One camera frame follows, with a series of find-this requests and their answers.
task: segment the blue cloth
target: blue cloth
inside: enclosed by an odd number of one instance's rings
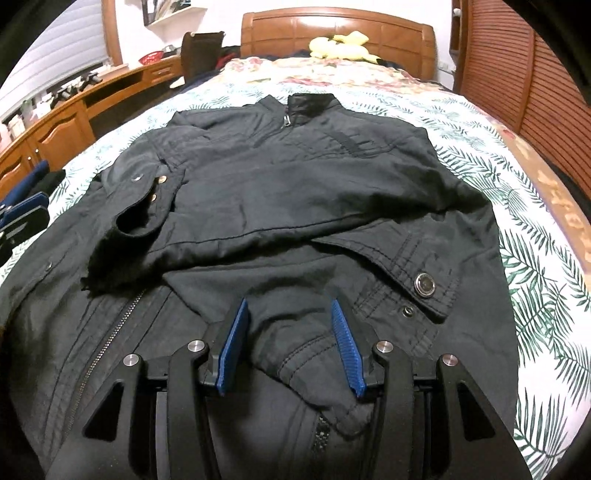
[[[49,172],[49,163],[43,160],[33,171],[22,179],[4,198],[0,205],[12,206],[27,198],[29,191]]]
[[[16,220],[21,215],[24,215],[25,213],[30,212],[35,207],[39,206],[43,206],[45,208],[49,206],[49,197],[44,193],[37,193],[32,197],[29,197],[22,202],[13,205],[12,208],[5,212],[3,217],[0,219],[0,228],[4,228],[5,225],[8,225],[10,222]]]

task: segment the jacket collar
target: jacket collar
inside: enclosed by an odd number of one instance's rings
[[[332,93],[296,93],[287,98],[287,106],[271,95],[267,95],[259,102],[274,114],[288,115],[293,125],[308,123],[309,120],[329,109],[343,108]]]

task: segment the floral blanket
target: floral blanket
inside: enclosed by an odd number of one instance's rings
[[[134,139],[178,110],[282,102],[297,92],[331,92],[345,108],[391,116],[427,130],[439,160],[491,200],[514,306],[519,402],[514,439],[535,480],[561,458],[591,406],[591,296],[580,264],[536,188],[489,120],[465,98],[404,72],[346,60],[233,60],[204,85],[105,135],[66,166],[51,220],[75,204],[93,176]],[[0,281],[26,247],[0,268]]]

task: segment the cabinet door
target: cabinet door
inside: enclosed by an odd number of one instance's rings
[[[25,142],[9,148],[0,157],[0,202],[31,170],[33,160]]]
[[[36,163],[47,160],[51,171],[59,170],[95,142],[95,136],[82,102],[76,102],[28,137]]]

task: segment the wooden desk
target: wooden desk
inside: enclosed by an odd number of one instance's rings
[[[95,133],[90,121],[150,87],[182,75],[180,56],[129,70],[87,88],[30,126],[0,155],[0,199],[41,160],[59,170],[90,147]]]

